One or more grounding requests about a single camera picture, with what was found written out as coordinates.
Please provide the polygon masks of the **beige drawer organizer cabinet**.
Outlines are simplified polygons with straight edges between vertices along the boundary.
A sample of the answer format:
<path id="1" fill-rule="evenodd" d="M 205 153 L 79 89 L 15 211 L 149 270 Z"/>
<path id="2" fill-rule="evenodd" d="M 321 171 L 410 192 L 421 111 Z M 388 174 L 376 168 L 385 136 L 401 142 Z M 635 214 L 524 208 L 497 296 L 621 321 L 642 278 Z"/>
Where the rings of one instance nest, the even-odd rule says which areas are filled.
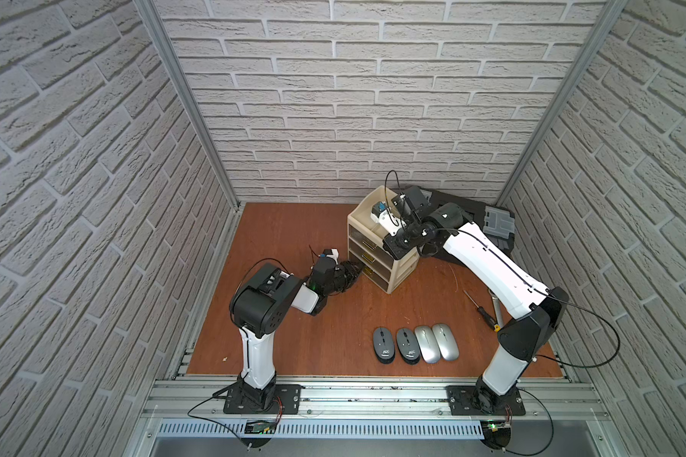
<path id="1" fill-rule="evenodd" d="M 383 239 L 388 235 L 378 224 L 375 224 L 371 219 L 371 209 L 377 202 L 384 202 L 386 197 L 393 198 L 394 192 L 387 190 L 384 186 L 379 186 L 370 192 L 359 205 L 348 215 L 348 226 L 353 226 L 366 237 L 374 241 L 381 249 L 383 249 Z M 356 259 L 349 251 L 350 259 Z M 389 289 L 387 294 L 392 294 L 398 286 L 415 270 L 419 261 L 419 255 L 415 249 L 410 251 L 402 260 L 394 260 L 393 265 L 389 268 L 391 270 L 391 279 L 388 282 Z"/>

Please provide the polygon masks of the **clear top drawer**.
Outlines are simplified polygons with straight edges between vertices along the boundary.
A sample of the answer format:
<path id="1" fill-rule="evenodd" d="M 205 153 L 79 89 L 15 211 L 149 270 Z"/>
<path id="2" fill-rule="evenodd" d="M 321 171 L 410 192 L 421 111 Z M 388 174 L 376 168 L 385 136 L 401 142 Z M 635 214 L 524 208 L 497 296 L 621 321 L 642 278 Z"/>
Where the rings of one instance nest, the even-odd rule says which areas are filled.
<path id="1" fill-rule="evenodd" d="M 348 226 L 349 235 L 352 240 L 354 240 L 362 248 L 366 249 L 375 259 L 380 261 L 382 264 L 387 265 L 389 268 L 393 265 L 394 259 L 386 251 L 383 251 L 374 241 L 366 237 L 359 230 L 353 226 Z"/>

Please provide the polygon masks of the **dark grey computer mouse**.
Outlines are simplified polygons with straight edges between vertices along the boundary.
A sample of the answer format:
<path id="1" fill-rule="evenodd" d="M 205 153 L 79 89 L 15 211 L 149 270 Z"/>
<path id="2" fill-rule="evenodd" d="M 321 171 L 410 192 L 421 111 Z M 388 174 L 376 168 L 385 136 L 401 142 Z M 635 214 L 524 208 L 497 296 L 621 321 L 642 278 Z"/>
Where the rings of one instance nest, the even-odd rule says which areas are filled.
<path id="1" fill-rule="evenodd" d="M 394 362 L 396 341 L 388 329 L 380 327 L 373 331 L 373 350 L 381 364 L 388 365 Z"/>
<path id="2" fill-rule="evenodd" d="M 410 329 L 402 328 L 396 332 L 396 346 L 405 363 L 416 365 L 421 360 L 417 337 Z"/>

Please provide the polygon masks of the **silver computer mouse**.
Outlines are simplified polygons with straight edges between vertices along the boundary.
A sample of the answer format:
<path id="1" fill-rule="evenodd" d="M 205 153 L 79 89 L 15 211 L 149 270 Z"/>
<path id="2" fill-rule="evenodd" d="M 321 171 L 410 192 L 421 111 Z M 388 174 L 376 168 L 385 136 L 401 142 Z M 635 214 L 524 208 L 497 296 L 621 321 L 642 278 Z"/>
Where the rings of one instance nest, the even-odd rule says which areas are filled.
<path id="1" fill-rule="evenodd" d="M 428 326 L 418 326 L 415 328 L 415 338 L 422 360 L 427 364 L 437 363 L 441 358 L 441 352 L 434 331 Z"/>
<path id="2" fill-rule="evenodd" d="M 432 330 L 441 357 L 448 362 L 457 360 L 459 358 L 459 348 L 451 328 L 446 324 L 440 323 L 433 325 Z"/>

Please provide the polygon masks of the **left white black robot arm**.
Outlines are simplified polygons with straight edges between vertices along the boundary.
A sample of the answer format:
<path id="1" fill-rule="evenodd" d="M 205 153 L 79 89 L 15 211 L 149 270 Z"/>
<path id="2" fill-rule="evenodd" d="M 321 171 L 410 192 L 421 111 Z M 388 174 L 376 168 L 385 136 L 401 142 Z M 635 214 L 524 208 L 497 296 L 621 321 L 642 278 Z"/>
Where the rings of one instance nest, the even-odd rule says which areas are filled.
<path id="1" fill-rule="evenodd" d="M 242 397 L 259 409 L 274 401 L 276 368 L 274 334 L 291 308 L 316 316 L 330 297 L 345 293 L 362 274 L 360 261 L 339 261 L 335 249 L 316 257 L 301 278 L 277 259 L 257 261 L 245 274 L 230 302 L 230 318 L 239 329 L 244 366 L 239 375 Z"/>

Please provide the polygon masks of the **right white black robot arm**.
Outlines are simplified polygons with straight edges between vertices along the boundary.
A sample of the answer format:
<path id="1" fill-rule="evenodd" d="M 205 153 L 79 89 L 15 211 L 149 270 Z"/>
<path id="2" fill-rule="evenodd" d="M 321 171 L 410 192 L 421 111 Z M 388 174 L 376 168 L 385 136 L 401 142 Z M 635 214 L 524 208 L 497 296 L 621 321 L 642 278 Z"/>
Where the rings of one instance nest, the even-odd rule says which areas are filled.
<path id="1" fill-rule="evenodd" d="M 385 203 L 378 202 L 371 219 L 385 228 L 383 249 L 394 259 L 433 244 L 474 272 L 505 306 L 511 320 L 497 332 L 497 352 L 476 381 L 473 395 L 478 409 L 494 411 L 516 390 L 520 375 L 555 332 L 568 295 L 560 288 L 552 291 L 524 272 L 454 203 L 424 216 L 410 211 L 395 217 Z"/>

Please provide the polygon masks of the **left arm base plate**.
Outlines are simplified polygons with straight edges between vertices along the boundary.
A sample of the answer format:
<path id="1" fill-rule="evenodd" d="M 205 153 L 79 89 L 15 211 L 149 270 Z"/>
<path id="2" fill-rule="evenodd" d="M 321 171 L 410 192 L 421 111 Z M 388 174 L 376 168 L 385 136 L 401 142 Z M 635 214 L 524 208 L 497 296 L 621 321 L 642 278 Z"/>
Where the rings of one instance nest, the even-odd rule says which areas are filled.
<path id="1" fill-rule="evenodd" d="M 276 384 L 259 390 L 237 381 L 226 392 L 223 411 L 231 415 L 297 415 L 301 390 L 301 385 L 294 384 Z"/>

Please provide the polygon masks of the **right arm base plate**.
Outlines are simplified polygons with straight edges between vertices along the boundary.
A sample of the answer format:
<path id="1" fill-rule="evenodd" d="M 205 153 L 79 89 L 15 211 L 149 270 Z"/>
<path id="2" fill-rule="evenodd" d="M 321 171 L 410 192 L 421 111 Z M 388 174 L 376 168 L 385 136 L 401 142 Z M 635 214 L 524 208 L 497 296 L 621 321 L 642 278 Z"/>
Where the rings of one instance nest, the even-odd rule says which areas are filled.
<path id="1" fill-rule="evenodd" d="M 517 387 L 497 395 L 486 386 L 455 385 L 445 388 L 453 416 L 525 416 L 526 409 Z"/>

